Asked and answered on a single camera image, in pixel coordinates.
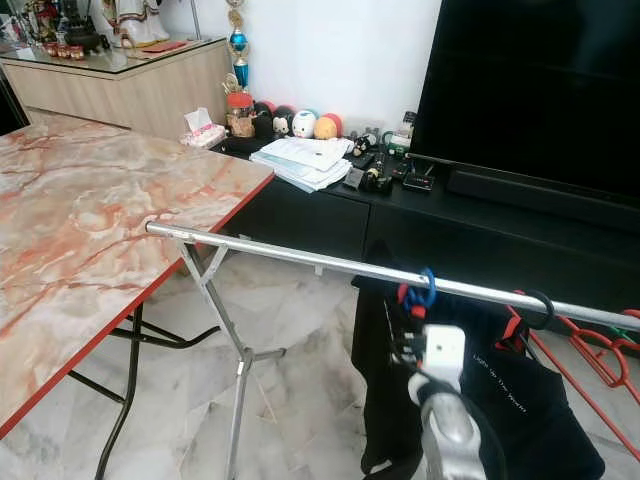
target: marble floor tile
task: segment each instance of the marble floor tile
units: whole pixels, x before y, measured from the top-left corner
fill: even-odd
[[[247,344],[288,349],[284,358],[255,363],[249,376],[239,480],[362,478],[366,385],[350,362],[357,290],[349,281],[335,272],[317,276],[310,267],[243,254],[230,255],[221,266],[215,284]],[[144,318],[185,338],[219,322],[191,277],[179,274],[145,302]],[[541,336],[640,441],[637,405],[603,387],[566,339]],[[108,337],[78,370],[123,392],[128,358],[128,342]],[[630,365],[640,385],[640,364]],[[222,478],[236,368],[237,353],[222,334],[187,350],[142,345],[136,398],[106,480]],[[639,478],[638,462],[570,386],[567,392],[605,458],[604,478]],[[119,408],[65,378],[0,441],[0,479],[93,478]]]
[[[182,463],[182,477],[190,480],[224,478],[232,409],[211,403]],[[284,444],[275,424],[254,415],[242,419],[238,476],[243,480],[286,479],[289,469]]]
[[[623,433],[640,448],[640,415],[639,406],[626,388],[611,389],[607,387],[597,373],[586,363],[583,357],[569,344],[566,337],[553,332],[543,331],[538,335],[549,346],[553,354],[565,365],[568,371],[580,382],[587,393],[600,405],[611,420]],[[555,366],[539,351],[543,363],[552,370]],[[630,378],[640,387],[640,361],[627,358]],[[582,396],[565,379],[565,390],[569,404],[576,418],[585,431],[619,443],[611,429],[598,417]]]

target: wooden cabinet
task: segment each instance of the wooden cabinet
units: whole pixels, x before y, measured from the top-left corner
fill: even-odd
[[[60,113],[171,140],[185,132],[183,115],[198,107],[206,107],[215,122],[224,123],[220,83],[230,71],[224,40],[153,60],[106,54],[120,55],[125,62],[121,66],[106,63],[107,57],[90,56],[74,65],[43,55],[0,59],[32,123],[40,112]]]

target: paper document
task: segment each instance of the paper document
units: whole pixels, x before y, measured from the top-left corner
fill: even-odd
[[[326,172],[352,148],[353,142],[346,138],[311,140],[290,137],[276,140],[260,152]]]
[[[349,168],[351,168],[351,162],[340,159],[331,168],[322,172],[316,168],[292,162],[285,158],[276,157],[275,155],[270,155],[262,151],[252,154],[250,160],[273,168],[278,177],[307,193],[326,188],[332,183],[337,182],[342,179],[349,171]]]

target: black t-shirt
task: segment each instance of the black t-shirt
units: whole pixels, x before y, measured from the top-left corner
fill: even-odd
[[[409,480],[422,456],[420,411],[407,392],[411,373],[390,362],[385,300],[396,335],[415,326],[395,302],[396,285],[363,278],[354,284],[360,293],[352,361],[367,381],[362,470],[390,460],[391,467],[366,478]],[[600,478],[604,462],[569,408],[562,377],[535,360],[494,348],[509,318],[504,306],[438,294],[427,319],[464,330],[462,394],[484,413],[499,439],[509,479]],[[476,421],[487,478],[500,478],[496,446]]]

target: blue trophy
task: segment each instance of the blue trophy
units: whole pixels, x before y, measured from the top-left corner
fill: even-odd
[[[239,6],[242,4],[242,1],[236,1],[234,3]],[[235,8],[229,11],[229,21],[231,25],[233,25],[233,33],[229,37],[227,46],[229,47],[229,53],[233,57],[233,70],[240,86],[246,88],[249,83],[249,64],[247,63],[249,41],[247,40],[247,36],[242,32],[242,16]]]

